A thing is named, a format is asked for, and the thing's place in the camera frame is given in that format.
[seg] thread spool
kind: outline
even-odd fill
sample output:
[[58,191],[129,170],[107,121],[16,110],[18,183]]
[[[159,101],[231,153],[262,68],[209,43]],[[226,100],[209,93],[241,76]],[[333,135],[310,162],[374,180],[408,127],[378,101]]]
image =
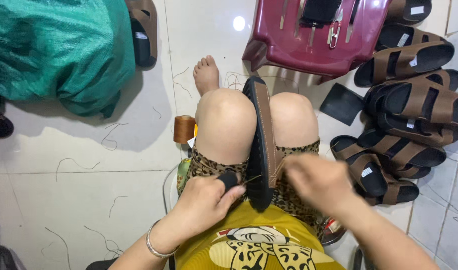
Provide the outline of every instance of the thread spool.
[[179,144],[187,144],[194,138],[196,119],[190,115],[176,116],[174,118],[174,141]]

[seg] bare foot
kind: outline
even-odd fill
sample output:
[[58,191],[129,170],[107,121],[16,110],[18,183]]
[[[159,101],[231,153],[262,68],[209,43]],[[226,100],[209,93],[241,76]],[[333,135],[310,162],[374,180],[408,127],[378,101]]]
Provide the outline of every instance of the bare foot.
[[192,74],[201,96],[211,90],[219,89],[219,69],[211,55],[202,58],[194,67]]

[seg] green bag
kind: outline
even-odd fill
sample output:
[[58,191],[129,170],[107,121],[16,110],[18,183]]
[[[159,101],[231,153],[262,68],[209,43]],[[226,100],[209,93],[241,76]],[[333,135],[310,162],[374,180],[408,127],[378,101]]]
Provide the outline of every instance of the green bag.
[[112,115],[134,75],[124,0],[0,0],[0,95]]

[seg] maroon plastic stool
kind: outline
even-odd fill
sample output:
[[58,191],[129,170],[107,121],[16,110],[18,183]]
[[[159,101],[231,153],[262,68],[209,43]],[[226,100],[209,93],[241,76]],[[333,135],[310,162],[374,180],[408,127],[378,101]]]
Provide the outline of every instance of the maroon plastic stool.
[[[356,0],[343,0],[336,12],[336,19],[341,10],[343,16],[335,48],[329,48],[328,45],[330,25],[315,29],[310,46],[312,28],[299,26],[299,1],[258,1],[254,30],[242,57],[250,61],[251,71],[263,65],[273,65],[323,75],[323,80],[327,80],[328,77],[343,76],[370,60],[391,0],[360,0],[357,7],[354,7]],[[353,7],[357,13],[354,15],[350,39],[346,42]],[[284,17],[282,29],[281,17]],[[335,23],[334,33],[338,26],[339,23]]]

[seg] silver bangle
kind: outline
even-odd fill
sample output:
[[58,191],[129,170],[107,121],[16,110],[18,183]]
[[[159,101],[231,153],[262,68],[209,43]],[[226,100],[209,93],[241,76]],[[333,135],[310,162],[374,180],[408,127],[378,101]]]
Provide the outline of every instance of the silver bangle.
[[168,257],[174,255],[174,254],[177,252],[177,250],[179,249],[179,247],[177,247],[171,254],[162,254],[162,253],[157,252],[157,250],[155,250],[155,249],[152,247],[152,245],[150,244],[150,239],[149,239],[149,237],[150,237],[150,231],[152,230],[152,227],[154,227],[154,225],[157,224],[159,221],[160,221],[160,219],[159,219],[158,221],[156,221],[154,224],[152,224],[152,226],[148,229],[147,236],[146,236],[146,238],[145,238],[145,242],[146,242],[146,244],[147,244],[148,250],[149,250],[154,256],[159,257],[159,258],[168,258]]

